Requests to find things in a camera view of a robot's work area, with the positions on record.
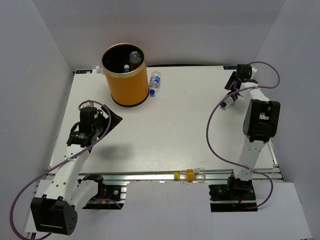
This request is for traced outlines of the black label plastic bottle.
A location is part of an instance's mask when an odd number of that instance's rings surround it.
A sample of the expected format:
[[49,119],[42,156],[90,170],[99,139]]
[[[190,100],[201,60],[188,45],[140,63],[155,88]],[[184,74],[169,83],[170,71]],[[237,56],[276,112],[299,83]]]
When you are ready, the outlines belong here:
[[238,100],[239,97],[241,97],[241,95],[239,93],[235,93],[234,91],[229,91],[225,95],[225,100],[223,100],[220,103],[220,107],[224,109],[228,106],[231,106],[235,101]]

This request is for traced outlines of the clear blue-cap plastic bottle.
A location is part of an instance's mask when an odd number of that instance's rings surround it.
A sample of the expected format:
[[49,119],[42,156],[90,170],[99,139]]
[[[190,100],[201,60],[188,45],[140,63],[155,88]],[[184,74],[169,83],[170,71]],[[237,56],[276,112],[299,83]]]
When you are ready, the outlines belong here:
[[125,64],[123,66],[123,73],[129,73],[131,71],[130,65],[129,64]]

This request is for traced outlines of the blue label plastic bottle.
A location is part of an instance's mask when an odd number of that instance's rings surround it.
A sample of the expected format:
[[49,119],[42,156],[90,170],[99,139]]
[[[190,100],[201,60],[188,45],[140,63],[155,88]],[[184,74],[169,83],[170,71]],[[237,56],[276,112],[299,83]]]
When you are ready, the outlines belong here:
[[155,96],[158,92],[162,81],[162,74],[159,71],[154,71],[151,73],[151,78],[148,84],[149,95]]

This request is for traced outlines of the red label plastic bottle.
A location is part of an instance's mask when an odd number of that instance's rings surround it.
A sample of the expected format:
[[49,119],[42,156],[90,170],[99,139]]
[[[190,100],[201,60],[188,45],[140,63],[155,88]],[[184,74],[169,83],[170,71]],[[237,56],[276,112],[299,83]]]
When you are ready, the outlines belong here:
[[132,71],[136,70],[141,65],[141,62],[142,62],[141,53],[139,51],[132,51],[129,54],[129,62],[130,62],[131,70]]

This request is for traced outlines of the yellow cap clear bottle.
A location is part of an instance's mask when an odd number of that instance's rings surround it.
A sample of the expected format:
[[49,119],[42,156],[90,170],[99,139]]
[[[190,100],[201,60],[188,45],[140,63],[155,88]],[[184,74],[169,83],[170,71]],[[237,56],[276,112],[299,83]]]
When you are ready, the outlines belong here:
[[203,167],[185,169],[174,173],[175,181],[185,181],[188,183],[204,183],[206,181],[206,170]]

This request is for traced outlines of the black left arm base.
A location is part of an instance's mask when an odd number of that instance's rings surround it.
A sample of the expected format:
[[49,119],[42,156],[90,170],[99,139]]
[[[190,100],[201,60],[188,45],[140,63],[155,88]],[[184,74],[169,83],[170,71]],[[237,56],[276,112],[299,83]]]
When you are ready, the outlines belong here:
[[120,210],[125,202],[125,186],[105,184],[102,176],[97,178],[98,191],[83,209],[85,210]]

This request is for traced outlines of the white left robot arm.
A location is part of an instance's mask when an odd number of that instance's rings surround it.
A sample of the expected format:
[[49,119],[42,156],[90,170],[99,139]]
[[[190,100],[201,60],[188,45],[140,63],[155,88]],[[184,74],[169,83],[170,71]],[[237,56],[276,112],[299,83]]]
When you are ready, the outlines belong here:
[[61,165],[42,196],[34,197],[30,204],[38,232],[71,235],[76,228],[78,211],[88,202],[97,202],[106,196],[101,175],[88,174],[81,180],[78,176],[93,147],[121,121],[122,117],[104,104],[97,108],[88,101],[79,107],[79,121],[70,130]]

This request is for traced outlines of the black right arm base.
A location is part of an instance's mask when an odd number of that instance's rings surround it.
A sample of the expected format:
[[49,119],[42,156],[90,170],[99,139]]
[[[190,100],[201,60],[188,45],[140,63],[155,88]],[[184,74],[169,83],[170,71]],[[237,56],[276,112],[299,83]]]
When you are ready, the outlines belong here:
[[257,212],[257,200],[253,186],[244,193],[231,192],[226,184],[208,186],[212,213]]

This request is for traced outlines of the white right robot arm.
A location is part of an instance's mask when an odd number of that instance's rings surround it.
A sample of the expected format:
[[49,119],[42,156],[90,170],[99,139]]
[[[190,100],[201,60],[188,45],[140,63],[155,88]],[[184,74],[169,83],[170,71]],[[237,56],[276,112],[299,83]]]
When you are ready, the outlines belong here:
[[255,168],[259,155],[271,138],[276,135],[281,104],[267,98],[253,79],[253,67],[250,64],[238,64],[224,87],[228,90],[226,100],[221,108],[232,105],[238,97],[248,102],[242,131],[244,144],[238,164],[232,170],[225,187],[226,195],[236,200],[252,186],[252,170]]

